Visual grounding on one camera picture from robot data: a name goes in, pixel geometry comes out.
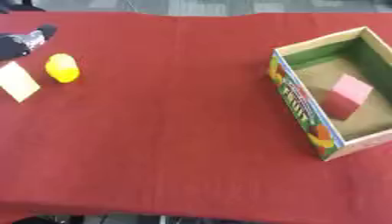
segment cable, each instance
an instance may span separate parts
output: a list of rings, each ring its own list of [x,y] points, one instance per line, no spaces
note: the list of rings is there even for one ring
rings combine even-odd
[[[130,8],[132,8],[133,11],[139,12],[139,11],[137,10],[137,7],[135,7],[135,5],[132,3],[131,0],[125,0],[125,3],[127,3],[128,6],[129,6]]]

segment black object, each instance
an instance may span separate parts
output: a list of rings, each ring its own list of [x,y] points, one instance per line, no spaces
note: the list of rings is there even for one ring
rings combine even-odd
[[[84,216],[81,215],[71,216],[69,217],[69,220],[65,222],[57,222],[55,220],[31,217],[15,221],[12,224],[83,224],[84,220]]]
[[[0,60],[13,60],[28,55],[42,46],[56,31],[56,26],[44,24],[27,35],[0,33]]]
[[[32,0],[23,0],[21,4],[12,0],[0,0],[0,13],[6,14],[9,11],[45,11],[32,4]]]

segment pink cube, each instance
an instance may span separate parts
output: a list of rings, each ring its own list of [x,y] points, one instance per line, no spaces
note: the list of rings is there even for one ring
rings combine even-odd
[[[372,89],[367,83],[343,74],[327,93],[321,107],[329,116],[345,120],[368,98]]]

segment open cardboard box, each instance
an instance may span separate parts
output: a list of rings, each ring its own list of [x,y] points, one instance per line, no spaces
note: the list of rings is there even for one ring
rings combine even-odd
[[[392,51],[367,27],[274,50],[269,75],[323,160],[392,140]],[[345,121],[319,104],[343,74],[374,87]]]

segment table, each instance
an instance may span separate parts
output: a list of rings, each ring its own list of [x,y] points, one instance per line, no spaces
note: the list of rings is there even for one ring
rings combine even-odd
[[[390,223],[390,145],[324,163],[268,77],[271,49],[389,14],[160,17],[0,15],[4,32],[57,35],[19,59],[42,86],[0,94],[0,205],[34,213],[130,212],[280,223]],[[43,71],[69,53],[82,75]]]

